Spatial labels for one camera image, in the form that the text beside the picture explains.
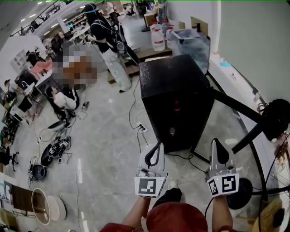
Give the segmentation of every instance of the concrete floor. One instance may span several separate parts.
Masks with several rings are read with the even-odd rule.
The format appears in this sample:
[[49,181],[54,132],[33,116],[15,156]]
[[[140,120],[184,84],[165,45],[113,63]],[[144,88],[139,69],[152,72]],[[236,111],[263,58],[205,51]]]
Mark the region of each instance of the concrete floor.
[[[140,31],[141,21],[126,31],[126,36],[135,39],[145,37]],[[132,45],[135,39],[127,38]],[[90,102],[88,116],[84,120],[77,119],[72,127],[72,147],[69,150],[73,155],[68,164],[66,156],[64,163],[54,161],[48,168],[48,175],[42,181],[33,182],[31,190],[41,188],[47,195],[61,196],[66,209],[67,219],[62,222],[51,222],[47,226],[41,225],[35,218],[17,217],[21,231],[31,230],[36,227],[42,232],[68,230],[81,232],[97,232],[108,222],[121,222],[130,211],[137,197],[134,194],[134,176],[139,158],[139,147],[136,138],[137,130],[131,129],[128,122],[128,112],[133,103],[133,89],[138,77],[133,78],[133,87],[120,94],[117,84],[108,84],[107,72],[98,74],[97,82],[80,93],[81,104]],[[148,128],[145,137],[148,143],[156,142],[149,118],[143,108],[140,98],[140,88],[136,89],[136,104],[131,112],[131,121],[136,125],[141,122]],[[38,136],[42,129],[56,122],[50,105],[46,105],[39,118],[35,121],[35,131]],[[43,140],[52,136],[52,132],[45,130],[41,133]],[[231,139],[230,143],[239,141],[244,136],[242,127],[233,111],[215,102],[210,118],[197,146],[197,151],[208,156],[210,142],[217,137],[223,141]],[[141,149],[146,143],[139,135]],[[40,143],[42,154],[48,142]],[[34,135],[33,125],[23,124],[16,135],[12,151],[19,151],[19,165],[13,173],[11,168],[6,168],[6,173],[18,181],[18,185],[28,188],[28,168],[32,156],[39,155],[39,146]],[[180,151],[177,154],[187,157],[189,151]],[[246,147],[236,155],[237,168],[242,177],[249,178],[253,186],[261,185],[253,154]],[[205,170],[208,165],[193,157],[192,162]],[[166,156],[165,170],[169,173],[167,180],[176,179],[184,193],[183,201],[196,206],[204,213],[211,199],[209,189],[204,181],[204,174],[190,165],[187,160],[179,157]],[[232,211],[233,216],[238,214],[256,216],[256,206],[259,198],[252,198],[251,203],[238,211]],[[211,231],[212,206],[208,211],[208,226]],[[234,220],[236,229],[245,229],[244,222]]]

